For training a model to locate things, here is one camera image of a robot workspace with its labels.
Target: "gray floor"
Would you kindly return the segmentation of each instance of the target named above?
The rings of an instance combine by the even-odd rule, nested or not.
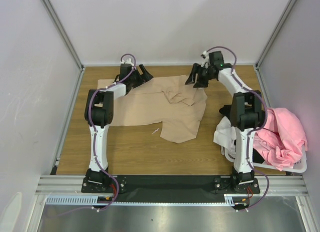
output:
[[[267,197],[249,212],[236,212],[231,207],[118,205],[99,213],[82,209],[47,217],[74,208],[46,205],[38,231],[305,231],[295,197]]]

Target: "white panel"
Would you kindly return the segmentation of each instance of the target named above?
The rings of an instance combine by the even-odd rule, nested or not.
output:
[[[126,52],[148,64],[190,64],[217,45],[254,63],[288,1],[51,0],[86,65],[117,64]]]
[[[51,169],[79,69],[40,0],[0,0],[0,21],[0,213],[22,192],[20,232]]]
[[[307,140],[303,177],[320,217],[320,0],[298,0],[261,70],[270,103],[301,120]]]

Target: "white cloth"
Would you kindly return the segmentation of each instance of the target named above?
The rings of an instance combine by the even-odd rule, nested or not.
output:
[[[219,144],[226,149],[226,152],[232,157],[236,157],[235,140],[236,130],[231,127],[231,122],[227,117],[223,117],[220,123],[217,125],[214,132],[213,142]]]

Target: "pile of clothes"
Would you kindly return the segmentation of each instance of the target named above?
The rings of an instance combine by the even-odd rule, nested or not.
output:
[[[253,162],[283,168],[293,168],[302,158],[302,146],[308,150],[305,131],[295,114],[286,108],[268,108],[267,122],[256,132],[253,141]],[[236,130],[227,117],[218,124],[213,141],[236,157]]]

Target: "cable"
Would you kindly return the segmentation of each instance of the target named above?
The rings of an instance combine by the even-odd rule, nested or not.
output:
[[[92,107],[92,103],[97,95],[97,93],[101,90],[107,90],[113,86],[115,86],[116,84],[119,84],[119,83],[122,83],[124,80],[126,80],[133,72],[134,70],[136,69],[136,58],[134,57],[134,55],[130,54],[130,53],[126,53],[124,55],[121,56],[120,60],[122,61],[123,57],[124,56],[131,56],[133,58],[133,67],[131,69],[131,71],[128,73],[128,75],[126,75],[123,79],[121,79],[120,81],[116,82],[116,83],[113,83],[109,86],[107,86],[106,88],[99,88],[97,90],[95,90],[95,92],[93,93],[91,99],[90,99],[90,102],[89,102],[89,109],[88,109],[88,118],[89,118],[89,122],[90,122],[90,125],[93,127],[94,129],[94,137],[93,137],[93,154],[94,154],[94,159],[95,159],[95,162],[97,164],[97,166],[99,167],[99,169],[105,173],[107,176],[109,176],[116,184],[116,188],[115,186],[112,184],[113,186],[113,198],[112,200],[110,201],[110,203],[108,205],[106,205],[105,207],[101,208],[101,209],[97,209],[96,211],[99,212],[99,211],[104,211],[106,210],[117,198],[118,194],[119,194],[119,183],[118,181],[111,175],[109,174],[108,172],[106,172],[102,166],[100,165],[99,161],[98,161],[98,157],[97,157],[97,153],[96,153],[96,136],[97,136],[97,129],[96,129],[96,126],[94,125],[93,121],[92,121],[92,115],[91,115],[91,107]],[[82,206],[82,207],[79,207],[79,208],[75,208],[75,209],[72,209],[72,210],[69,210],[69,211],[66,211],[66,212],[63,212],[63,213],[60,213],[58,215],[55,215],[55,216],[47,216],[48,218],[57,218],[57,217],[60,217],[60,216],[63,216],[63,215],[67,215],[69,213],[72,213],[72,212],[75,212],[75,211],[78,211],[78,210],[81,210],[81,209],[94,209],[93,206],[89,207],[89,206]]]
[[[211,50],[216,49],[216,48],[226,49],[226,50],[228,50],[229,52],[232,53],[232,55],[234,56],[234,64],[232,65],[232,68],[231,68],[231,76],[232,76],[232,78],[236,81],[236,83],[239,84],[240,87],[242,87],[242,88],[243,88],[244,90],[246,90],[247,92],[250,92],[250,93],[252,93],[254,96],[256,96],[256,97],[261,101],[261,103],[262,103],[262,105],[263,105],[263,109],[264,109],[264,111],[265,111],[265,117],[264,117],[265,119],[264,119],[264,121],[263,121],[263,124],[262,124],[259,128],[253,129],[253,130],[251,130],[251,131],[247,134],[248,139],[247,139],[247,143],[246,143],[246,161],[247,161],[248,165],[250,166],[250,168],[251,168],[254,172],[257,172],[257,173],[263,175],[263,176],[265,177],[265,179],[266,179],[265,192],[264,192],[264,194],[262,195],[262,197],[261,197],[256,203],[254,203],[253,205],[251,205],[251,206],[248,207],[248,208],[252,208],[252,207],[256,206],[258,203],[260,203],[261,200],[263,200],[263,199],[265,198],[265,196],[266,196],[267,193],[268,193],[269,186],[270,186],[270,181],[269,181],[268,176],[267,176],[265,173],[263,173],[262,171],[259,171],[259,170],[255,169],[255,168],[253,167],[253,165],[250,163],[250,159],[249,159],[249,147],[250,147],[250,139],[251,139],[251,138],[250,138],[250,135],[251,135],[251,133],[253,133],[253,132],[256,132],[256,131],[259,131],[259,130],[263,129],[264,126],[266,125],[266,123],[267,123],[267,118],[268,118],[267,105],[266,105],[265,101],[262,99],[262,97],[261,97],[258,93],[256,93],[255,91],[253,91],[253,90],[251,90],[251,89],[246,88],[245,85],[242,84],[242,82],[240,82],[239,79],[234,75],[234,70],[235,70],[235,68],[236,68],[236,63],[237,63],[237,56],[236,56],[236,54],[235,54],[231,49],[229,49],[229,48],[227,48],[227,47],[224,47],[224,46],[212,47],[212,48],[208,49],[206,52],[208,53],[208,52],[210,52]]]

